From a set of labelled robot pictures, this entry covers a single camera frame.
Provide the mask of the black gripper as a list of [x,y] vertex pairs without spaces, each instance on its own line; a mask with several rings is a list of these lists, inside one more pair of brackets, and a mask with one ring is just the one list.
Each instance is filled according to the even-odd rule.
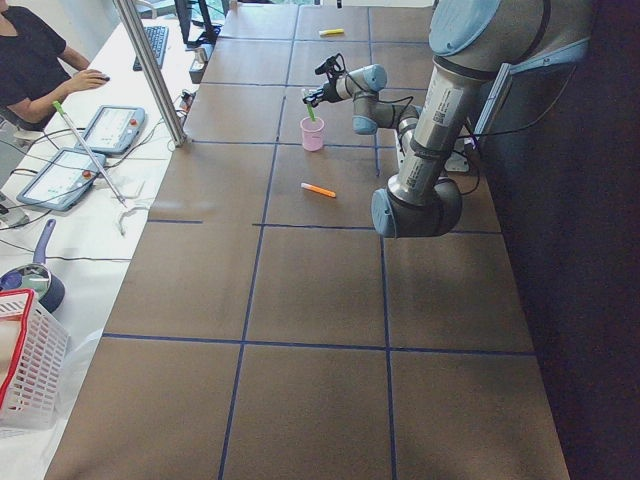
[[322,102],[340,102],[343,97],[339,94],[335,84],[325,82],[315,90],[303,89],[302,101],[311,107],[317,107]]

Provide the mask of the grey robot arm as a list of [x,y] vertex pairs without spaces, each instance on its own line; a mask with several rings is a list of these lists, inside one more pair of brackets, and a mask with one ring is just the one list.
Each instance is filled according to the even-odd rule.
[[348,71],[332,56],[316,68],[327,80],[304,96],[307,106],[350,100],[355,133],[396,133],[399,171],[371,201],[381,236],[434,237],[457,224],[462,195],[444,168],[480,87],[505,64],[529,70],[579,61],[593,16],[591,1],[436,2],[429,31],[434,67],[421,108],[380,100],[386,72],[378,64]]

